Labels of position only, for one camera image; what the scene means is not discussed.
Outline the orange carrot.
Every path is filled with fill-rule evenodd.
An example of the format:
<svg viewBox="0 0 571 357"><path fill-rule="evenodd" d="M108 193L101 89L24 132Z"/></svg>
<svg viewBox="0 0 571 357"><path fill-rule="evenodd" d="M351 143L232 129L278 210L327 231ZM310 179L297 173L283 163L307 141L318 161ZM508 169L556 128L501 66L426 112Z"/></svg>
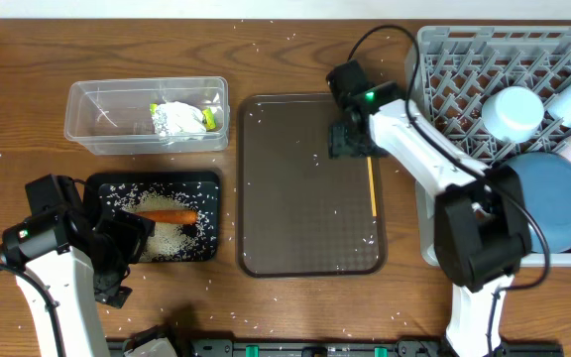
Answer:
<svg viewBox="0 0 571 357"><path fill-rule="evenodd" d="M191 225L198 220L198 214L193 210L151 210L137 212L138 216L150 219L156 223Z"/></svg>

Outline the dark blue plate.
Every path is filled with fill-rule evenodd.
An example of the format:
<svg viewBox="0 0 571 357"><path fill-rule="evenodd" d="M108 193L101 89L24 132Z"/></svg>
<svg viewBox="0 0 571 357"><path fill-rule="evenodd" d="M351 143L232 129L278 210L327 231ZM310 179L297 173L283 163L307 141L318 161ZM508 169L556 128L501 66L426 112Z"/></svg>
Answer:
<svg viewBox="0 0 571 357"><path fill-rule="evenodd" d="M520 180L526 210L544 234L549 251L571 249L571 163L543 152L506 161Z"/></svg>

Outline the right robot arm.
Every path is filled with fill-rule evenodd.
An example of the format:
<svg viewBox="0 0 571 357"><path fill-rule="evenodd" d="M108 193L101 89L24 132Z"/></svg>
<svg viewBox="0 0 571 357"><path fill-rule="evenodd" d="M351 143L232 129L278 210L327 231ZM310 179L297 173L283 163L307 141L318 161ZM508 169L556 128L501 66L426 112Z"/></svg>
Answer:
<svg viewBox="0 0 571 357"><path fill-rule="evenodd" d="M329 79L343 113L329 134L333 157L395 157L432 203L433 249L453 284L445 338L458 356L492 356L506 292L531 251L528 213L514 170L489 170L452 145L393 82Z"/></svg>

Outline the wooden chopstick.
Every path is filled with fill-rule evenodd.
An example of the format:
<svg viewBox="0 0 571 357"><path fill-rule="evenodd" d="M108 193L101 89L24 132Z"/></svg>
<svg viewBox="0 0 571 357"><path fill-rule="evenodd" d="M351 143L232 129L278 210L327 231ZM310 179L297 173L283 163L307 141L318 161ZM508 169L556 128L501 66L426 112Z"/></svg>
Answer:
<svg viewBox="0 0 571 357"><path fill-rule="evenodd" d="M374 218L376 218L378 216L378 214L377 214L374 170L373 170L373 162L372 162L371 157L367 157L367 172L368 172L368 183L369 183L371 211L372 211L372 216Z"/></svg>

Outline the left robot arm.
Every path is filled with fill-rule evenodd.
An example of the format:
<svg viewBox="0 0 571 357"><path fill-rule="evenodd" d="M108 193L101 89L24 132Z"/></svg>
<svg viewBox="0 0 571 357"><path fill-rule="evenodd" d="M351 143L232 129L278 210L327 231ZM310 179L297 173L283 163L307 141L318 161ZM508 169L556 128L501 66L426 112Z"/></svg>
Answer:
<svg viewBox="0 0 571 357"><path fill-rule="evenodd" d="M0 257L28 303L42 355L176 355L159 327L109 341L97 310L99 304L125 304L132 291L123 282L154 228L153 221L124 211L91 224L84 213L60 204L4 232Z"/></svg>

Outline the pile of white rice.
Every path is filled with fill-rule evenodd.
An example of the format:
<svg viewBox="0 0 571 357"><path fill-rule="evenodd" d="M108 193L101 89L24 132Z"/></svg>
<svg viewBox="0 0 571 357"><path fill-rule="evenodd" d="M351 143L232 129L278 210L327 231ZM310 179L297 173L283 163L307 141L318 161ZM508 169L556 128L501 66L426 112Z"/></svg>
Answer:
<svg viewBox="0 0 571 357"><path fill-rule="evenodd" d="M110 212L190 209L194 224L158 223L140 261L202 262L217 250L219 185L213 181L104 183L99 197Z"/></svg>

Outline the light blue bowl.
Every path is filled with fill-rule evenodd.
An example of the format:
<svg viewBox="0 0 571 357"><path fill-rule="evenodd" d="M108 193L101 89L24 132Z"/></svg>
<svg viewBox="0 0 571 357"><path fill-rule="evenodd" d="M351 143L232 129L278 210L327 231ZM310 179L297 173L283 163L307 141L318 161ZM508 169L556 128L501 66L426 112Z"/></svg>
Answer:
<svg viewBox="0 0 571 357"><path fill-rule="evenodd" d="M488 133L506 143L518 144L531 139L543 117L540 97L521 86L507 87L490 96L481 110Z"/></svg>

